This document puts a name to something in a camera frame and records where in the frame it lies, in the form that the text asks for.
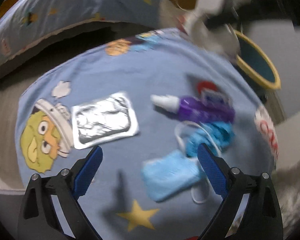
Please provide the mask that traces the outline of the light blue face mask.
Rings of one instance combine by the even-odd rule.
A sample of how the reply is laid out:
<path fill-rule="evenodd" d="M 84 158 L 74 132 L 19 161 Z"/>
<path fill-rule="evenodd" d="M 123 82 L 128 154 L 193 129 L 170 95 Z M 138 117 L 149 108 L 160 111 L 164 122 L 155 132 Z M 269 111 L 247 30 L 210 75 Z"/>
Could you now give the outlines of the light blue face mask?
<path fill-rule="evenodd" d="M 195 204 L 204 204 L 210 196 L 208 189 L 205 198 L 196 199 L 195 186 L 207 181 L 207 176 L 197 157 L 188 158 L 180 150 L 144 162 L 141 176 L 149 198 L 155 202 L 164 202 L 185 190 L 190 190 Z"/>

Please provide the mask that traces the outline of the silver foil blister pack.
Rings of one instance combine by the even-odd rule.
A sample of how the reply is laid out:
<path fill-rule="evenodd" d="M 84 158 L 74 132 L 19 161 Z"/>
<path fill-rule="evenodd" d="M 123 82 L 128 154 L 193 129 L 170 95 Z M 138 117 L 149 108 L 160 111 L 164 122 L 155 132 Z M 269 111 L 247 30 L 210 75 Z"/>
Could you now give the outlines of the silver foil blister pack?
<path fill-rule="evenodd" d="M 73 106 L 71 121 L 77 150 L 133 137 L 140 130 L 136 112 L 125 91 Z"/>

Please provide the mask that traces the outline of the blue white medicine sachet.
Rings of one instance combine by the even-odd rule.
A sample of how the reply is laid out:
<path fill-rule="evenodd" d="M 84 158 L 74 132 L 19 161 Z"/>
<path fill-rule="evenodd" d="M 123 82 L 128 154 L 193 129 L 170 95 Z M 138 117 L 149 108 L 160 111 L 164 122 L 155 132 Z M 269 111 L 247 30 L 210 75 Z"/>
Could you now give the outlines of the blue white medicine sachet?
<path fill-rule="evenodd" d="M 231 99 L 222 92 L 204 89 L 200 95 L 201 102 L 206 106 L 232 107 Z"/>

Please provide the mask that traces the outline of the purple squeeze tube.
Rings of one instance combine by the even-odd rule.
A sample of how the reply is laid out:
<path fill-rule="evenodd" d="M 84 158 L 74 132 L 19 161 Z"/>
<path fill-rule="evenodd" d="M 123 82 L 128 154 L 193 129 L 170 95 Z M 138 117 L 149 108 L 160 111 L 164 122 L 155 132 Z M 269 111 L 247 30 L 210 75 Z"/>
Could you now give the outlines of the purple squeeze tube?
<path fill-rule="evenodd" d="M 223 98 L 208 96 L 200 100 L 192 96 L 151 95 L 150 99 L 155 107 L 173 113 L 180 121 L 233 123 L 235 119 L 234 108 Z"/>

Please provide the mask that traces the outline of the red white snack wrapper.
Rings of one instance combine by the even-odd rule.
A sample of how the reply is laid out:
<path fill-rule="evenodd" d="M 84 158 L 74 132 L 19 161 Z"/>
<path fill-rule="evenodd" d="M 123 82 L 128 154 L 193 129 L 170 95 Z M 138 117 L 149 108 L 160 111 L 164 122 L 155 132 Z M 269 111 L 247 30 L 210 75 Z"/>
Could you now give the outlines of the red white snack wrapper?
<path fill-rule="evenodd" d="M 235 61 L 240 51 L 239 40 L 232 26 L 225 24 L 216 29 L 208 29 L 203 20 L 205 15 L 187 12 L 183 29 L 187 38 L 199 48 L 216 53 L 229 61 Z"/>

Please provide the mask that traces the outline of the yellow teal trash bin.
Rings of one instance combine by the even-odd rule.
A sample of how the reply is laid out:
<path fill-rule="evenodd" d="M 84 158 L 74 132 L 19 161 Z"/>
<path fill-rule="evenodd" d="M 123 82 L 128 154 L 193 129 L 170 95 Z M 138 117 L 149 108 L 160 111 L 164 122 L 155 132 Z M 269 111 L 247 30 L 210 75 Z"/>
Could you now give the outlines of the yellow teal trash bin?
<path fill-rule="evenodd" d="M 278 90 L 281 80 L 276 67 L 265 52 L 249 37 L 234 30 L 240 51 L 236 65 L 253 87 L 263 90 Z"/>

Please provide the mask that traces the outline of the white furniture corner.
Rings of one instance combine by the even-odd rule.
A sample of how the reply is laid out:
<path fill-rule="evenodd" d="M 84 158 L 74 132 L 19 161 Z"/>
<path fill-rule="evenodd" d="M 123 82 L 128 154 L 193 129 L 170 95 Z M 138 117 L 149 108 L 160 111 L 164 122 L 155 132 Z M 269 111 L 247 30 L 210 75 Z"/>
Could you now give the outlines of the white furniture corner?
<path fill-rule="evenodd" d="M 300 161 L 300 111 L 275 127 L 279 157 L 276 168 L 287 168 Z"/>

